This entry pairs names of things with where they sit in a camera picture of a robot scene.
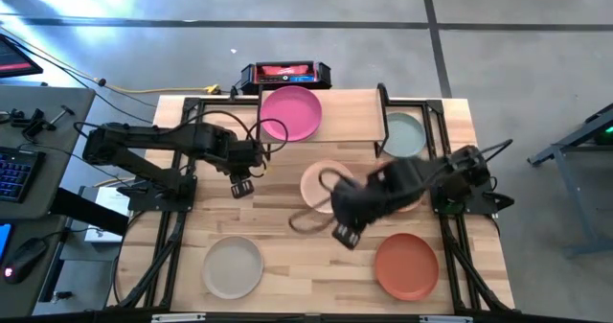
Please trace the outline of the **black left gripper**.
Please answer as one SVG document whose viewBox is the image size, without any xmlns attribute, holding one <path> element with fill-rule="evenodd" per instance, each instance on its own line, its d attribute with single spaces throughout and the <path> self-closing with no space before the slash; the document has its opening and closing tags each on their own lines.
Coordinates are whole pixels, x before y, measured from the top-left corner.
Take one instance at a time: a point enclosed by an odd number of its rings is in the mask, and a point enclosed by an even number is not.
<svg viewBox="0 0 613 323">
<path fill-rule="evenodd" d="M 205 136 L 200 159 L 226 175 L 249 175 L 251 168 L 263 165 L 263 148 L 261 142 L 256 139 L 247 137 L 245 140 L 239 140 L 233 131 L 213 127 Z M 255 187 L 250 179 L 231 187 L 233 198 L 249 196 L 254 191 Z"/>
</svg>

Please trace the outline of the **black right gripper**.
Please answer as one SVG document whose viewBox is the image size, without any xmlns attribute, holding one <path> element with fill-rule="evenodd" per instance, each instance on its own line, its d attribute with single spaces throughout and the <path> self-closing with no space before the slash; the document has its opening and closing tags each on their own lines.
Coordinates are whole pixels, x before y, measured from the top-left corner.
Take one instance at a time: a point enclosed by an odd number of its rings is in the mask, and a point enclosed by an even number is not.
<svg viewBox="0 0 613 323">
<path fill-rule="evenodd" d="M 397 207 L 397 176 L 388 170 L 372 173 L 367 184 L 362 186 L 354 178 L 335 173 L 338 180 L 330 200 L 334 216 L 340 224 L 333 230 L 333 237 L 354 250 L 360 241 L 360 234 L 345 225 L 366 225 L 392 215 Z"/>
</svg>

